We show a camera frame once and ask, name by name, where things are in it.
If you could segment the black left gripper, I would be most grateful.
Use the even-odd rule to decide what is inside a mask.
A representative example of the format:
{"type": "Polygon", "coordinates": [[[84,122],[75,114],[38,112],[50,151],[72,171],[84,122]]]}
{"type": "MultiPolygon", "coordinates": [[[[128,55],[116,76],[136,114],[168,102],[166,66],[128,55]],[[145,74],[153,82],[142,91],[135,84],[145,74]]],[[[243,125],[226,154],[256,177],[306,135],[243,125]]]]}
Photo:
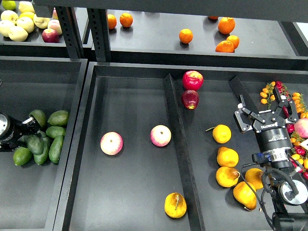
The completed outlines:
{"type": "Polygon", "coordinates": [[[10,141],[8,143],[0,143],[0,152],[12,152],[16,148],[25,147],[26,143],[23,140],[24,135],[34,135],[39,130],[41,130],[41,126],[38,121],[30,116],[23,122],[17,120],[10,121],[10,141]]]}

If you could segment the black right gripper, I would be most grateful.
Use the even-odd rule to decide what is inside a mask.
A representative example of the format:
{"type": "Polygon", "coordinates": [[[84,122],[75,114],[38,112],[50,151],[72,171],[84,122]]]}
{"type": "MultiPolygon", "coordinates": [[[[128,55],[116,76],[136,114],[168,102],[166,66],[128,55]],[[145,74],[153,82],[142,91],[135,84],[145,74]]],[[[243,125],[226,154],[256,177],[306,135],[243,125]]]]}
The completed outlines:
{"type": "Polygon", "coordinates": [[[278,104],[275,111],[267,110],[255,113],[247,109],[244,96],[240,94],[240,103],[237,105],[237,110],[233,114],[240,132],[254,131],[259,149],[262,153],[274,149],[290,149],[292,144],[286,129],[286,123],[296,123],[298,121],[294,101],[283,99],[276,86],[272,92],[278,104]],[[281,114],[283,107],[289,113],[286,119],[281,114]]]}

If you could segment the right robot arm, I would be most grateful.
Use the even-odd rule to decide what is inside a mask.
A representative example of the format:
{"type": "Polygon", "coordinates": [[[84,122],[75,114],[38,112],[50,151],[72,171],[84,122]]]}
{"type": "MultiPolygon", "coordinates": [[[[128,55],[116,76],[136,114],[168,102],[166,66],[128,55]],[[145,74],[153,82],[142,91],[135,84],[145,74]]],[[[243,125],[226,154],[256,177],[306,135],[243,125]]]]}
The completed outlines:
{"type": "Polygon", "coordinates": [[[252,155],[252,164],[265,168],[261,175],[263,192],[271,196],[274,212],[266,220],[274,231],[306,231],[308,229],[308,187],[299,175],[301,165],[291,156],[292,144],[287,131],[288,124],[299,118],[295,103],[273,90],[275,110],[254,112],[247,108],[244,96],[234,119],[240,132],[252,130],[259,153],[252,155]]]}

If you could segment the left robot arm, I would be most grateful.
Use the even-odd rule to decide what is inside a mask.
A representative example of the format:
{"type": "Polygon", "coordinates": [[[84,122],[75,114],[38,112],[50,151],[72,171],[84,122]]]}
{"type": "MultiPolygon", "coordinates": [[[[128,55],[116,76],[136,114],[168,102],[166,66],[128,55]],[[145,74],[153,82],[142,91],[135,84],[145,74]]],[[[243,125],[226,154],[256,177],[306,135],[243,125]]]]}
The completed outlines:
{"type": "Polygon", "coordinates": [[[16,148],[26,147],[21,140],[24,135],[34,135],[42,127],[39,122],[30,116],[25,121],[17,120],[5,113],[0,114],[0,151],[12,152],[16,148]]]}

